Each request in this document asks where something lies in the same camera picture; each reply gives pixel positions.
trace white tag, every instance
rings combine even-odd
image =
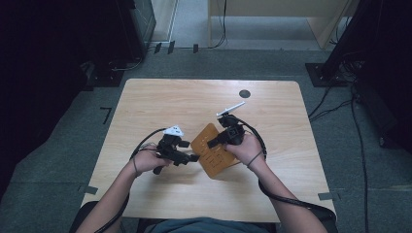
[[[244,104],[245,104],[245,101],[242,101],[240,104],[237,104],[237,105],[235,105],[235,106],[233,106],[233,107],[230,107],[230,108],[228,108],[228,109],[224,109],[223,112],[216,114],[216,117],[220,117],[220,116],[222,116],[222,115],[224,115],[224,114],[229,114],[230,112],[232,112],[233,110],[239,108],[240,106],[242,106],[242,105],[244,105]]]
[[[179,125],[175,125],[173,127],[165,129],[163,130],[163,133],[168,134],[168,135],[181,136],[181,137],[183,137],[184,135],[183,131],[179,128]]]

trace gray carpet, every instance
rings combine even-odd
[[[314,88],[304,63],[324,62],[327,51],[288,50],[162,50],[136,69],[125,72],[120,87],[81,92],[54,129],[51,137],[19,163],[0,209],[0,232],[66,232],[80,208],[79,191],[91,177],[110,120],[127,79],[231,79],[297,81],[310,113],[325,89]],[[320,111],[351,98],[350,87],[335,87]],[[364,140],[369,177],[370,232],[411,232],[412,155],[381,149],[379,135],[367,111],[355,106]],[[346,106],[312,123],[329,188],[335,195],[340,232],[364,232],[361,147]],[[126,232],[137,220],[126,218]]]

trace person's left hand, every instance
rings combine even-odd
[[[142,173],[151,171],[159,166],[169,166],[172,163],[172,160],[165,158],[158,158],[155,154],[156,147],[153,145],[146,146],[145,149],[149,150],[140,150],[134,157],[134,160],[130,161],[136,165],[137,176],[140,176]]]

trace controller cable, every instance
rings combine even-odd
[[[134,156],[140,151],[140,148],[142,147],[142,145],[150,138],[152,137],[155,133],[160,132],[165,130],[166,128],[161,128],[161,129],[157,129],[156,131],[154,131],[153,133],[151,133],[150,135],[148,135],[145,139],[143,139],[142,142],[140,142],[140,144],[136,147],[136,149],[133,151],[133,153],[130,156],[130,159],[133,159],[133,164],[134,164]],[[123,205],[121,206],[120,210],[118,211],[118,213],[112,218],[110,219],[106,224],[104,224],[102,227],[100,227],[100,229],[96,230],[94,233],[101,233],[106,231],[107,229],[109,229],[109,227],[111,227],[118,219],[119,217],[121,217],[121,215],[123,215],[124,210],[126,209],[128,200],[129,200],[129,196],[130,193],[127,194],[126,199],[123,202]]]
[[[239,122],[241,122],[242,124],[246,125],[248,128],[250,128],[250,129],[252,130],[252,133],[253,133],[253,134],[257,137],[257,139],[259,140],[259,142],[260,142],[260,144],[261,144],[261,148],[262,148],[261,152],[260,152],[258,155],[260,155],[261,153],[263,153],[263,155],[264,155],[264,160],[266,160],[266,154],[267,154],[267,152],[266,152],[266,146],[264,145],[264,142],[263,142],[262,138],[260,137],[260,135],[258,134],[258,132],[254,129],[254,127],[252,127],[251,125],[249,125],[248,123],[246,123],[246,122],[243,121],[242,119],[239,119],[239,118],[236,117],[236,116],[225,116],[225,117],[229,117],[229,118],[236,119],[236,120],[238,120]],[[306,209],[310,210],[310,211],[318,218],[318,220],[319,220],[322,224],[324,224],[325,221],[332,220],[332,221],[333,221],[333,224],[334,224],[334,226],[333,226],[333,228],[334,228],[333,231],[334,231],[334,232],[338,232],[338,231],[337,231],[337,228],[336,228],[336,214],[335,214],[333,211],[331,211],[330,209],[325,208],[325,207],[322,207],[322,206],[318,206],[318,205],[315,205],[315,204],[312,204],[312,203],[303,202],[303,201],[300,201],[300,200],[296,200],[296,199],[291,199],[291,198],[287,198],[287,197],[282,197],[282,196],[275,195],[275,194],[270,193],[269,191],[267,191],[267,190],[264,188],[263,184],[262,184],[260,181],[258,181],[258,186],[259,186],[261,192],[263,192],[263,194],[265,194],[265,195],[268,196],[269,198],[272,198],[272,199],[274,199],[274,200],[276,200],[276,201],[280,201],[280,202],[284,202],[284,203],[288,203],[288,204],[300,206],[300,207],[303,207],[303,208],[306,208]]]

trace wrist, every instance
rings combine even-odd
[[[266,161],[261,154],[255,157],[255,159],[251,160],[246,166],[255,174],[261,170],[268,168]]]
[[[251,164],[255,161],[255,159],[257,159],[259,156],[260,156],[260,154],[262,153],[262,151],[260,151],[257,155],[255,155],[252,159],[251,159],[251,161],[249,161],[249,163],[246,165],[246,167],[247,168],[251,168]]]
[[[250,169],[255,173],[259,180],[270,177],[273,174],[272,170],[267,166],[267,163],[264,160],[256,161],[256,164],[253,166],[251,165]]]
[[[136,169],[134,159],[130,159],[124,166],[123,170],[125,173],[127,173],[129,176],[132,176],[133,178],[137,178],[143,174],[143,172],[140,172],[138,169]]]

